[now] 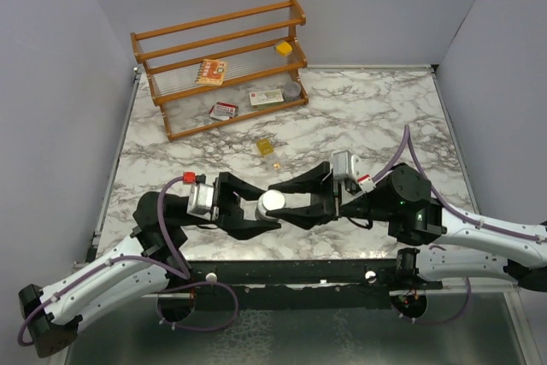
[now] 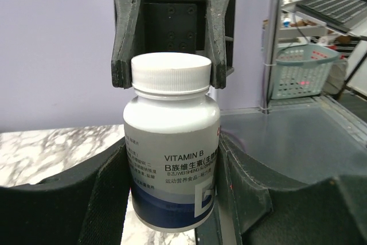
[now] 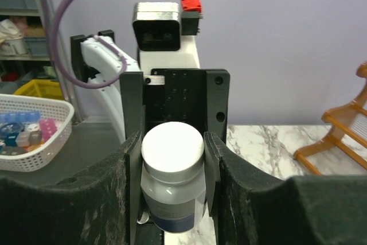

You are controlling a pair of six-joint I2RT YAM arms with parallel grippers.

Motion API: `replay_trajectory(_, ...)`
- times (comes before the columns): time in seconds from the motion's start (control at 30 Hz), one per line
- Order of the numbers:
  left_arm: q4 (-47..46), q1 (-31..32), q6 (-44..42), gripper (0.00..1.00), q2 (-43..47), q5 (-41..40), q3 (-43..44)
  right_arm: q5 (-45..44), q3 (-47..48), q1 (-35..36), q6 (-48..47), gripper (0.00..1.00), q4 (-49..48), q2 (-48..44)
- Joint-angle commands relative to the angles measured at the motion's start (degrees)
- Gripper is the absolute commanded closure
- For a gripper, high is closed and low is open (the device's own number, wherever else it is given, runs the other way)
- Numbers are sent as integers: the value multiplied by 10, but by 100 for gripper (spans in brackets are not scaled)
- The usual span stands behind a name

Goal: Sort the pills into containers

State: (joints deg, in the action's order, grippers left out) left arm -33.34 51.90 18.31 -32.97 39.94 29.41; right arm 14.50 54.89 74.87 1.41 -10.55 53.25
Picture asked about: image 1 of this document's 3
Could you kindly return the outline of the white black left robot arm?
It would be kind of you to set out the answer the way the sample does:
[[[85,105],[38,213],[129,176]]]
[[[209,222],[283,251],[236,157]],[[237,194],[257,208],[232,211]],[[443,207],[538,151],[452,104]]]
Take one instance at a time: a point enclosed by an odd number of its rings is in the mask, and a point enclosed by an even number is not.
[[[145,193],[133,214],[137,225],[109,252],[52,285],[30,284],[19,291],[23,322],[18,345],[32,346],[40,358],[52,356],[92,322],[151,293],[212,285],[233,296],[225,283],[197,279],[180,249],[187,240],[183,229],[212,225],[240,240],[276,230],[276,220],[247,220],[240,206],[265,193],[226,172],[213,184],[204,175],[185,172],[160,191]]]

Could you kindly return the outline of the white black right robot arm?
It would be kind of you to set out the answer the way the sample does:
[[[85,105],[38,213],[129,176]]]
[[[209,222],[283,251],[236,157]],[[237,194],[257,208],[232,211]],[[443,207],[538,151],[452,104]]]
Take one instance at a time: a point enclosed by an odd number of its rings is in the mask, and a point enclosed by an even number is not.
[[[398,164],[379,180],[356,165],[324,163],[271,185],[256,213],[310,229],[340,218],[383,221],[403,244],[392,269],[403,289],[448,278],[507,280],[529,291],[546,290],[546,225],[525,225],[476,215],[432,193],[431,182]]]

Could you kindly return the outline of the yellow clear pill organizer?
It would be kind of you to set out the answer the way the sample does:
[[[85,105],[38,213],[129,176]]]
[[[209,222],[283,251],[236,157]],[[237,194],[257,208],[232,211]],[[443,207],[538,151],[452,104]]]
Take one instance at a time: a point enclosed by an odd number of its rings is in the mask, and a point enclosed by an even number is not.
[[[262,161],[268,168],[279,171],[284,167],[286,163],[286,154],[284,152],[278,152],[268,138],[257,140],[256,148],[262,157]],[[275,163],[279,164],[278,168],[274,167]]]

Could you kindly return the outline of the white pill bottle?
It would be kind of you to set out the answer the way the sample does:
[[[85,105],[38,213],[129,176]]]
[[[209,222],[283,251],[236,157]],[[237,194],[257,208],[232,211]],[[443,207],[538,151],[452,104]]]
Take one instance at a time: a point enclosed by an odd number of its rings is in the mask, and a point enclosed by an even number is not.
[[[284,221],[267,215],[268,211],[283,208],[299,208],[309,205],[310,195],[304,193],[282,193],[277,190],[267,190],[257,200],[255,218],[257,221],[278,222]]]

